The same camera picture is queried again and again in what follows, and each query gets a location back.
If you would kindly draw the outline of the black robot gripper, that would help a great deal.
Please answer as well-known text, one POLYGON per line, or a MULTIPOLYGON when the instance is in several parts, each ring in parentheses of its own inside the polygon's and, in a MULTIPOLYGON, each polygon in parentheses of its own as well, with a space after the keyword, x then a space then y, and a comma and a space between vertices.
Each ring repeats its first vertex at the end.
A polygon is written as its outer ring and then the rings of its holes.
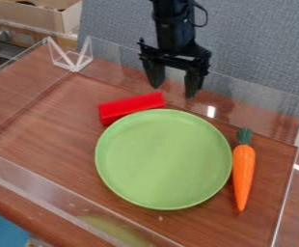
POLYGON ((166 80, 166 67, 188 70, 184 75, 186 97, 195 96, 203 87, 208 75, 211 52, 190 41, 178 52, 167 52, 156 45, 150 45, 144 39, 139 42, 139 59, 151 86, 158 89, 166 80))

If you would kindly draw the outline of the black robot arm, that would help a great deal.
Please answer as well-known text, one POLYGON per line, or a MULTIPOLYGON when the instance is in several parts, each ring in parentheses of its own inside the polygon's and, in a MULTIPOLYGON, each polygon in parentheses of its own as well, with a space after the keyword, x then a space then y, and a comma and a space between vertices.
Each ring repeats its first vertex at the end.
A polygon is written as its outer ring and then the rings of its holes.
POLYGON ((158 46, 139 39, 142 61, 151 86, 158 89, 166 81, 166 67, 182 69, 184 95, 195 96, 208 75, 211 52, 196 44, 196 28, 207 25, 195 21, 195 9, 207 14, 196 0, 150 0, 156 26, 158 46))

